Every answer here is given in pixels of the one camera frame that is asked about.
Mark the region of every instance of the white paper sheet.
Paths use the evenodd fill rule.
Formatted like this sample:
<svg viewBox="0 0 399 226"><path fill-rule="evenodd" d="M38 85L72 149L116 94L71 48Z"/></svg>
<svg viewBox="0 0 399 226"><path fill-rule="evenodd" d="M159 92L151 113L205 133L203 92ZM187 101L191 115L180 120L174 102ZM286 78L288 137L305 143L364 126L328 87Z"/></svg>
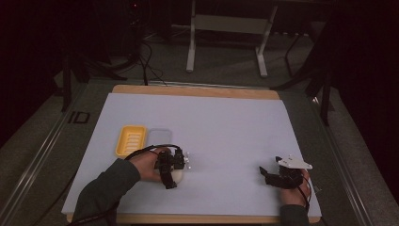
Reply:
<svg viewBox="0 0 399 226"><path fill-rule="evenodd" d="M73 213L83 187L115 161L127 124L170 130L191 169L173 189L138 182L119 213L278 216L279 189L265 184L259 166L278 173L276 156L302 158L282 101L111 93L62 213ZM314 195L309 216L321 216Z"/></svg>

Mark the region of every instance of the person's hand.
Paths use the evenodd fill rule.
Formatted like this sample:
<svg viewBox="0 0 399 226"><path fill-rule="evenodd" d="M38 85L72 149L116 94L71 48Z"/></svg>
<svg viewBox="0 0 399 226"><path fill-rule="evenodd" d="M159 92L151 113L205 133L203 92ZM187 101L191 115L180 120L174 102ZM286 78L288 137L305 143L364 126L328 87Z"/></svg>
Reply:
<svg viewBox="0 0 399 226"><path fill-rule="evenodd" d="M309 173L303 169L301 170L301 172L303 177L309 181ZM299 187L308 198L311 195L311 189L308 187L308 182L305 179L303 179L302 185L300 185ZM280 195L281 195L281 201L284 205L295 204L295 205L306 206L306 201L297 188L282 189Z"/></svg>
<svg viewBox="0 0 399 226"><path fill-rule="evenodd" d="M131 163L133 163L133 165L135 165L140 173L140 180L157 182L161 181L161 176L156 173L153 168L158 158L158 154L162 151L169 151L169 149L157 148L152 152L141 153L129 160Z"/></svg>

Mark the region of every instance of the wrist-mounted device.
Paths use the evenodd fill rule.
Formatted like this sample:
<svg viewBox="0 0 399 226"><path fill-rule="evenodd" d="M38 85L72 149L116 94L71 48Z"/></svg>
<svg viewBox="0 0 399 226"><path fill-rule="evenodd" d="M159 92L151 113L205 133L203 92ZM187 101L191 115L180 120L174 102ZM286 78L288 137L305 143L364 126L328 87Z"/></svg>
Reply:
<svg viewBox="0 0 399 226"><path fill-rule="evenodd" d="M282 159L276 156L276 162L279 163L279 175L268 173L266 169L259 167L261 175L267 185L276 186L284 189L297 188L303 183L303 176L300 169L311 169L311 165L291 156Z"/></svg>
<svg viewBox="0 0 399 226"><path fill-rule="evenodd" d="M161 144L161 145L151 145L141 150L137 150L129 154L125 160L129 160L136 155L148 152L155 148L167 148L158 154L158 159L155 163L155 169L159 169L159 174L161 175L162 183L166 189L171 189L177 186L176 182L173 181L171 173L173 170L184 169L185 160L183 155L183 150L173 144ZM175 154L173 155L169 148L175 149Z"/></svg>

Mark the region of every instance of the metal stand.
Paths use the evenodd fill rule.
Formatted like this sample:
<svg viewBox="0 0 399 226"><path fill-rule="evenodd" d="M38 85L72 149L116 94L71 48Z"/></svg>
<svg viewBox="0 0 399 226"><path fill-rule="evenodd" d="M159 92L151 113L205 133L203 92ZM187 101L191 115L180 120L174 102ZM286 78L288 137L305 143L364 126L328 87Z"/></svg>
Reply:
<svg viewBox="0 0 399 226"><path fill-rule="evenodd" d="M256 57L258 58L261 77L267 77L263 51L276 16L277 6L273 6L270 16L268 20L266 20L196 14L196 0L192 0L191 4L190 46L188 48L186 66L186 71L188 73L194 71L194 60L196 54L195 35L196 29L200 29L263 35L262 42L259 47L256 47L255 51Z"/></svg>

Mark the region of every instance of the person's arm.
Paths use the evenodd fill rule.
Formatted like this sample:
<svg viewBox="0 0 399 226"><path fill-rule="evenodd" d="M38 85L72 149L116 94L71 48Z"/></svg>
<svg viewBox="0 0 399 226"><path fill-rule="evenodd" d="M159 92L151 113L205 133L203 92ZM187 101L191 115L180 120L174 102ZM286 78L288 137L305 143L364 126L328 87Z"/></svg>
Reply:
<svg viewBox="0 0 399 226"><path fill-rule="evenodd" d="M129 161L117 159L105 172L81 191L72 222L97 216L112 210L106 218L96 219L84 225L116 225L116 205L121 197L139 180L161 181L153 168L157 154L162 149L142 153Z"/></svg>
<svg viewBox="0 0 399 226"><path fill-rule="evenodd" d="M300 188L309 197L311 189L308 187L309 173L302 170L303 180ZM280 221L282 226L308 226L309 218L305 208L306 200L297 188L282 189L280 192L283 206L280 208Z"/></svg>

